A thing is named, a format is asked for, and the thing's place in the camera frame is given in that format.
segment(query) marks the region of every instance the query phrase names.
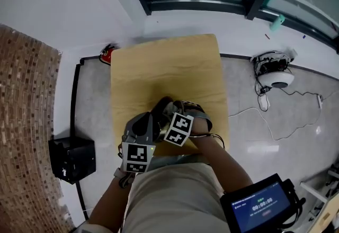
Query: forearm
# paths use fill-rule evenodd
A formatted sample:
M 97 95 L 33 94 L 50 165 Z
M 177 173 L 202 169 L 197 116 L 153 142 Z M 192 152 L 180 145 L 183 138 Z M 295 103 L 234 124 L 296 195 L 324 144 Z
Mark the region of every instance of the forearm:
M 113 233 L 119 231 L 128 202 L 131 185 L 126 188 L 119 186 L 119 179 L 114 178 L 95 206 L 89 223 L 110 229 Z
M 210 163 L 225 192 L 232 192 L 253 184 L 249 175 L 213 137 L 191 138 Z

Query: person's left arm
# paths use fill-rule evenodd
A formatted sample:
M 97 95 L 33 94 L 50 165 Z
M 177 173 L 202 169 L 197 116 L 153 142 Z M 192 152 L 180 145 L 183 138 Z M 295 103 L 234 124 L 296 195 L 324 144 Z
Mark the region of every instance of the person's left arm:
M 88 223 L 100 225 L 117 233 L 123 222 L 123 216 L 132 185 L 126 188 L 119 186 L 119 178 L 115 177 L 99 202 L 96 204 Z

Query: gray floor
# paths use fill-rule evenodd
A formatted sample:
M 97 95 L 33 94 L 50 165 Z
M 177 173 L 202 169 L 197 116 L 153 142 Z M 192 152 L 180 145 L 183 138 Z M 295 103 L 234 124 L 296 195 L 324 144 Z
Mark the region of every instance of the gray floor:
M 249 107 L 258 108 L 254 93 L 252 65 L 247 60 L 222 58 L 228 113 Z M 324 98 L 320 111 L 316 96 L 288 96 L 272 89 L 267 97 L 270 108 L 261 115 L 268 122 L 274 141 L 258 111 L 250 109 L 229 118 L 231 155 L 245 168 L 254 182 L 278 173 L 290 178 L 300 196 L 307 196 L 303 220 L 315 203 L 300 189 L 299 183 L 328 168 L 339 153 L 339 82 L 308 71 L 291 68 L 295 81 L 286 91 L 310 91 Z M 76 101 L 76 127 L 79 134 L 95 141 L 97 170 L 80 181 L 85 205 L 93 208 L 109 186 L 121 160 L 113 141 L 110 109 L 110 67 L 98 60 L 88 60 L 81 67 Z

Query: black box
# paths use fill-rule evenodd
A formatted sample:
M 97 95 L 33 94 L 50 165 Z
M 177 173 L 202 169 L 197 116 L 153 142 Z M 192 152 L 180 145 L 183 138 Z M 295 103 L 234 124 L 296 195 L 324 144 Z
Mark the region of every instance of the black box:
M 55 177 L 70 184 L 95 172 L 94 141 L 67 137 L 48 141 L 49 157 Z

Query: gray t-shirt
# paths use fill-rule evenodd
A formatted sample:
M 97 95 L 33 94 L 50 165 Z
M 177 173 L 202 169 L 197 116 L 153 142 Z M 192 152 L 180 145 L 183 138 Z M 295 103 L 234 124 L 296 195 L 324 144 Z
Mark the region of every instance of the gray t-shirt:
M 133 183 L 123 233 L 229 233 L 220 205 L 222 188 L 203 163 L 171 165 L 138 175 Z M 106 233 L 92 225 L 83 229 Z

